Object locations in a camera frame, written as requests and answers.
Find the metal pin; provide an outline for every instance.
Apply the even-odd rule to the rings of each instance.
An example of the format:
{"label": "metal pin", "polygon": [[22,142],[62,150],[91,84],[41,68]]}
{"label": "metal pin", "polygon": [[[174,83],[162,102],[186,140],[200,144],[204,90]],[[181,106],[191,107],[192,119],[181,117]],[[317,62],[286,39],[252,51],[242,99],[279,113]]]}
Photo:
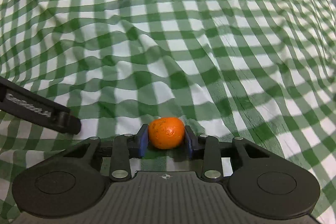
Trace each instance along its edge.
{"label": "metal pin", "polygon": [[204,176],[206,176],[208,179],[217,179],[221,176],[221,173],[217,170],[207,170],[204,173]]}
{"label": "metal pin", "polygon": [[116,179],[123,179],[128,176],[128,172],[126,170],[114,170],[112,176]]}

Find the mandarin orange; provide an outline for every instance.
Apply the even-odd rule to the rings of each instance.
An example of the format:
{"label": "mandarin orange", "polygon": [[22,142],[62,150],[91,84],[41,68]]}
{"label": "mandarin orange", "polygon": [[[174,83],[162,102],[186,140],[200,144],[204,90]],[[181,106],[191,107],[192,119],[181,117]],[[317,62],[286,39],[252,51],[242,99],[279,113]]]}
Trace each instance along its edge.
{"label": "mandarin orange", "polygon": [[156,119],[148,126],[148,137],[156,148],[175,148],[183,142],[184,124],[176,117]]}

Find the checkered fabric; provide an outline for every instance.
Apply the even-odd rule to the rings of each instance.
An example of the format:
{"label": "checkered fabric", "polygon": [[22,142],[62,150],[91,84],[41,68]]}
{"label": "checkered fabric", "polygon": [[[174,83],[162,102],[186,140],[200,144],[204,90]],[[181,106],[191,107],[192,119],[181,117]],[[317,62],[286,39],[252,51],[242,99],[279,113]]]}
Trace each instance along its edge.
{"label": "checkered fabric", "polygon": [[[0,76],[71,108],[72,137],[0,112],[0,222],[14,177],[90,136],[180,117],[313,173],[313,215],[336,212],[335,7],[330,0],[0,0]],[[138,170],[193,170],[179,149]]]}

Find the black gripper base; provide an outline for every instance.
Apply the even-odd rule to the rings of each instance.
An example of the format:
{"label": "black gripper base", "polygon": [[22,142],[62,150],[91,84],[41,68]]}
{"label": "black gripper base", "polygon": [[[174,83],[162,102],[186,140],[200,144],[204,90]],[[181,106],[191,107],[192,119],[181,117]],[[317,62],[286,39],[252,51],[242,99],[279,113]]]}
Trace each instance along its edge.
{"label": "black gripper base", "polygon": [[192,171],[140,171],[129,181],[113,183],[96,205],[82,213],[44,219],[23,212],[13,223],[318,224],[309,215],[289,220],[252,215],[239,208],[219,183],[202,181]]}

